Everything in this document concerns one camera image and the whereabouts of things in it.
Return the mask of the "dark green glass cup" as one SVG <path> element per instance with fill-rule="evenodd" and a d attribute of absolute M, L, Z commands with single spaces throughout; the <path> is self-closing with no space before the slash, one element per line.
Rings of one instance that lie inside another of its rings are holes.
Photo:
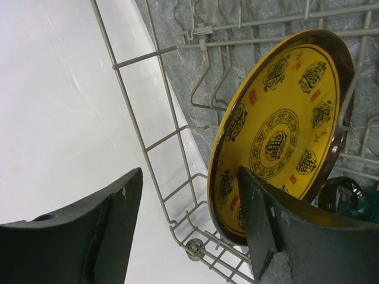
<path fill-rule="evenodd" d="M 363 191 L 350 177 L 328 179 L 320 187 L 317 206 L 344 217 L 378 223 L 378 192 Z"/>

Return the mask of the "yellow patterned plate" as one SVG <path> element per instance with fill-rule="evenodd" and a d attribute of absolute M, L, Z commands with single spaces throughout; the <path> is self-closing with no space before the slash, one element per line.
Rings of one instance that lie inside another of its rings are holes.
<path fill-rule="evenodd" d="M 247 244 L 237 171 L 246 167 L 311 203 L 332 171 L 352 110 L 342 112 L 354 76 L 344 41 L 306 30 L 280 42 L 254 66 L 217 130 L 207 178 L 208 207 L 219 234 Z"/>

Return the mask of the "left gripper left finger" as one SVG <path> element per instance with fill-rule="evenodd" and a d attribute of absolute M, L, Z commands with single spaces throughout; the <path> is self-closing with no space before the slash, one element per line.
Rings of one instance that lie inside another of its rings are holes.
<path fill-rule="evenodd" d="M 2 283 L 124 283 L 143 189 L 136 168 L 32 221 L 1 225 Z"/>

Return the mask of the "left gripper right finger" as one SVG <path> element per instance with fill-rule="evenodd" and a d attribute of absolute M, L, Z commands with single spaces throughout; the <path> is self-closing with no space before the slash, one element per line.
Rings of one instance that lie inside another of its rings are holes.
<path fill-rule="evenodd" d="M 378 283 L 378 224 L 307 204 L 243 166 L 237 181 L 255 280 L 284 253 L 294 283 Z"/>

